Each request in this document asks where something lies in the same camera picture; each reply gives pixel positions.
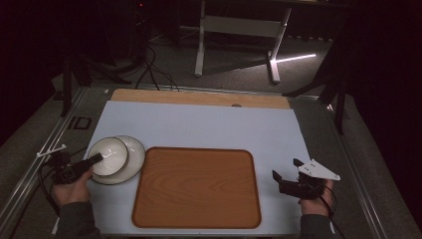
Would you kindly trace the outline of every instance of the white plate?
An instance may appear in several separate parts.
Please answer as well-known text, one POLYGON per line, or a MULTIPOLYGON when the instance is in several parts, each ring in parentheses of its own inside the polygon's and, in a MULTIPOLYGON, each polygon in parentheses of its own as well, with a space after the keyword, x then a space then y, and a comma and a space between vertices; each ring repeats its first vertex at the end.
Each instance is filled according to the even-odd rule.
POLYGON ((96 142, 91 148, 89 157, 100 153, 103 160, 94 164, 94 174, 110 176, 121 170, 127 162, 128 152, 122 140, 106 137, 96 142))
POLYGON ((116 136, 124 142, 129 152, 127 164, 117 173, 110 176, 99 176, 93 174, 93 180, 102 184, 118 184, 131 179, 142 168, 145 160, 145 148, 136 138, 131 136, 116 136))

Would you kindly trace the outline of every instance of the hand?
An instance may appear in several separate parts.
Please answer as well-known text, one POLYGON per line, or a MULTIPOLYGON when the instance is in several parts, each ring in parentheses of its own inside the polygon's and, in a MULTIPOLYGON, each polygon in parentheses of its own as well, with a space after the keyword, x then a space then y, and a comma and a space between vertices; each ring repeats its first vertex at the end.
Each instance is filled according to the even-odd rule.
MULTIPOLYGON (((332 189, 333 185, 334 185, 334 182, 332 180, 326 180, 325 181, 326 188, 323 190, 323 194, 322 194, 322 198, 329 205, 329 207, 332 207, 332 193, 328 189, 332 189)), ((326 206, 322 203, 322 201, 319 198, 316 198, 314 200, 301 199, 299 200, 298 204, 301 205, 303 215, 317 214, 317 215, 329 216, 326 206)))
POLYGON ((53 186, 53 193, 56 202, 60 207, 72 202, 88 202, 90 192, 87 188, 87 181, 93 176, 94 169, 91 167, 72 184, 60 184, 53 186))

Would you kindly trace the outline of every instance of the brown tray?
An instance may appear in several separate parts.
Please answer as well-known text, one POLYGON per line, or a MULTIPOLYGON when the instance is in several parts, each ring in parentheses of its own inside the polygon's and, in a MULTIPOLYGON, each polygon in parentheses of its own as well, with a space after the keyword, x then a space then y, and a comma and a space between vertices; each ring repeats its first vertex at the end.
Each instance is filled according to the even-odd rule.
POLYGON ((132 211, 144 228, 256 228, 254 160, 240 149, 152 147, 132 211))

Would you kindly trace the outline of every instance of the light strip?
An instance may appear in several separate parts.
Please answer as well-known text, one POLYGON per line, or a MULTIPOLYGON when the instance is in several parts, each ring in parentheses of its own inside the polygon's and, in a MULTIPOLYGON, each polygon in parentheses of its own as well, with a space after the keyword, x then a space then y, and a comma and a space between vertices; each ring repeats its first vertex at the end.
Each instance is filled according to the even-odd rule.
POLYGON ((300 59, 305 59, 305 58, 312 58, 312 57, 316 57, 316 56, 317 56, 317 54, 311 54, 311 55, 304 55, 304 56, 300 56, 300 57, 286 58, 286 59, 276 60, 276 63, 295 61, 295 60, 300 60, 300 59))

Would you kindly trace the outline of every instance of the dark background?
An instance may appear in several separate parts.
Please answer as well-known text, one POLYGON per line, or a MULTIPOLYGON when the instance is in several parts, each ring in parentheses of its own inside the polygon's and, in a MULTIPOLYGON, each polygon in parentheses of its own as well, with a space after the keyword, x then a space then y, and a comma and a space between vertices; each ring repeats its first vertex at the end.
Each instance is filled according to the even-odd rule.
MULTIPOLYGON (((130 36, 130 27, 121 31, 112 29, 118 29, 115 21, 123 21, 122 16, 129 21, 130 11, 120 15, 108 12, 101 18, 97 3, 73 1, 71 5, 64 5, 58 1, 28 0, 0 3, 0 144, 53 95, 55 90, 50 80, 62 71, 63 59, 74 49, 73 43, 81 44, 76 49, 103 61, 112 59, 113 52, 127 52, 124 48, 127 41, 113 39, 121 39, 115 37, 118 34, 129 33, 130 36), (81 21, 67 25, 73 18, 81 21), (81 42, 81 39, 67 35, 81 34, 81 31, 85 36, 89 33, 94 36, 81 42)), ((105 7, 106 12, 107 1, 100 3, 105 4, 101 7, 105 7)), ((174 27, 178 24, 198 24, 198 1, 155 3, 150 13, 157 25, 170 35, 177 37, 178 31, 174 27)), ((130 6, 120 5, 121 11, 130 6)), ((238 8, 239 12, 232 12, 233 8, 230 11, 242 15, 251 10, 247 6, 238 8)), ((362 1, 357 6, 361 11, 352 14, 341 31, 342 13, 330 12, 327 17, 325 10, 319 10, 320 14, 310 14, 310 11, 314 13, 310 9, 294 11, 287 34, 302 36, 305 40, 309 37, 336 38, 316 80, 332 74, 338 75, 339 80, 347 78, 347 92, 354 96, 358 110, 421 228, 422 129, 419 123, 422 121, 422 84, 419 84, 419 59, 422 54, 422 5, 413 0, 385 0, 362 1)), ((224 6, 211 6, 211 11, 217 13, 221 9, 224 6)))

